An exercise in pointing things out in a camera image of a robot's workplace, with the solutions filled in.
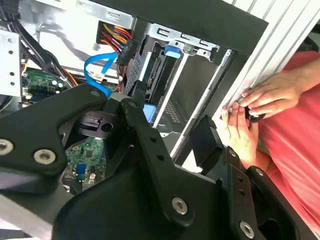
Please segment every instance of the cable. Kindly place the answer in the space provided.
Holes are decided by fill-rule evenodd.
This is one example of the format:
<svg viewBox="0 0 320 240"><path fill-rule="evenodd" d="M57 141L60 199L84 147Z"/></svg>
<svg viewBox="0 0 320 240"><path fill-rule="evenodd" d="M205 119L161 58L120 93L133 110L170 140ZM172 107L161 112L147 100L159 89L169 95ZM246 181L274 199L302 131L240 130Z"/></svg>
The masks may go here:
<svg viewBox="0 0 320 240"><path fill-rule="evenodd" d="M124 30L123 28L121 28L121 27L115 26L114 27L114 31L122 33L122 34L128 36L130 39L132 39L132 35L129 32L127 32L126 30Z"/></svg>
<svg viewBox="0 0 320 240"><path fill-rule="evenodd" d="M122 42L123 44L125 44L126 42L127 42L127 40L124 38L124 37L122 37L122 36L120 36L120 35L117 35L117 34L115 34L112 30L110 30L110 28L108 28L108 26L107 26L107 24L103 24L103 27L105 28L105 30L107 30L107 32L109 33L109 34L111 34L113 37L115 37L116 39L118 39L120 42Z"/></svg>
<svg viewBox="0 0 320 240"><path fill-rule="evenodd" d="M115 41L111 36L106 34L105 32L102 32L102 34L110 41L112 42L119 50L122 50L123 46L121 46L117 41Z"/></svg>
<svg viewBox="0 0 320 240"><path fill-rule="evenodd" d="M12 96L6 96L4 101L0 104L0 112L6 109L9 106L9 104L12 102L12 100L13 100Z"/></svg>
<svg viewBox="0 0 320 240"><path fill-rule="evenodd" d="M105 43L105 44L108 44L110 47L112 47L112 49L115 51L115 53L119 56L120 53L119 53L119 50L114 47L111 42L107 41L106 39L101 39L101 42Z"/></svg>
<svg viewBox="0 0 320 240"><path fill-rule="evenodd" d="M99 55L95 55L95 56L91 56L89 57L85 62L84 62L84 69L83 69L83 73L84 73L84 77L87 81L88 84L96 87L97 89L101 90L104 92L104 94L107 96L107 98L110 97L112 91L108 88L106 88L105 86L97 83L95 80L93 80L88 72L87 72L87 66L93 62L99 61L99 60L104 60L104 59L108 59L107 63L105 64L105 66L103 67L102 71L107 71L108 68L112 65L112 63L114 62L114 60L116 60L117 58L117 54L115 52L113 53L105 53L105 54L99 54Z"/></svg>
<svg viewBox="0 0 320 240"><path fill-rule="evenodd" d="M70 80L72 80L74 85L78 86L79 84L77 83L76 79L71 75L71 73L68 72L65 68L63 68L63 67L61 67L61 68L65 72L65 74L70 78Z"/></svg>

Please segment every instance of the red shirt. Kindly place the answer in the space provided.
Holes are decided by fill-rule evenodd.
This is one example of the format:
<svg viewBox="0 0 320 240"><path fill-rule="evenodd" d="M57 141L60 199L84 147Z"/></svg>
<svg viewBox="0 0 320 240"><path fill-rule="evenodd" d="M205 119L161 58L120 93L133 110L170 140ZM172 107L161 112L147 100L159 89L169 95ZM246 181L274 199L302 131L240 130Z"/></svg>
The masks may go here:
<svg viewBox="0 0 320 240"><path fill-rule="evenodd" d="M284 70L319 57L314 51L298 52ZM304 222L320 233L320 84L304 92L296 107L260 121L259 138L276 165L269 177Z"/></svg>

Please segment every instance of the person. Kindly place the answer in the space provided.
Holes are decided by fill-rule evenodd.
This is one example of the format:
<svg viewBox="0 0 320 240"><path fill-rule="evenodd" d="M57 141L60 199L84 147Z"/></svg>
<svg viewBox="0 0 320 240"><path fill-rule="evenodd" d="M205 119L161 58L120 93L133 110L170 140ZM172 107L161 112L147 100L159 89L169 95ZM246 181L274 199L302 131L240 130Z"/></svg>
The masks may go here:
<svg viewBox="0 0 320 240"><path fill-rule="evenodd" d="M310 229L320 234L320 55L297 52L281 73L222 109L223 133L243 165L264 170ZM265 114L259 123L250 115ZM257 149L258 138L268 149Z"/></svg>

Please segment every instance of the metal bracket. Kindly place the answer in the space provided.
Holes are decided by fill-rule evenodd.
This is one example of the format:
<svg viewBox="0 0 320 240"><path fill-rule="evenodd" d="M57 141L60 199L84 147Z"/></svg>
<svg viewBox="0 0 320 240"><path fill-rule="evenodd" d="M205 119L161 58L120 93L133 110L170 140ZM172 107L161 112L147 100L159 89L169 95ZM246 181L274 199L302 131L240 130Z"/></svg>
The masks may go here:
<svg viewBox="0 0 320 240"><path fill-rule="evenodd" d="M20 97L19 34L0 29L0 95Z"/></svg>

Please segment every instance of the motherboard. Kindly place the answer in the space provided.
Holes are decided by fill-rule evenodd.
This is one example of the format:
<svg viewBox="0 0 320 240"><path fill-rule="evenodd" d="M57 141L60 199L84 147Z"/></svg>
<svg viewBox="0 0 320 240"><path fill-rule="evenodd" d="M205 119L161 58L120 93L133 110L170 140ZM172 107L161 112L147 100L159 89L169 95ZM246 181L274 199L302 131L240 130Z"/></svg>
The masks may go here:
<svg viewBox="0 0 320 240"><path fill-rule="evenodd" d="M68 89L60 78L33 68L27 68L22 81L24 107ZM72 193L78 194L105 178L106 159L102 139L90 136L78 146L67 149L65 153L68 165L62 182Z"/></svg>

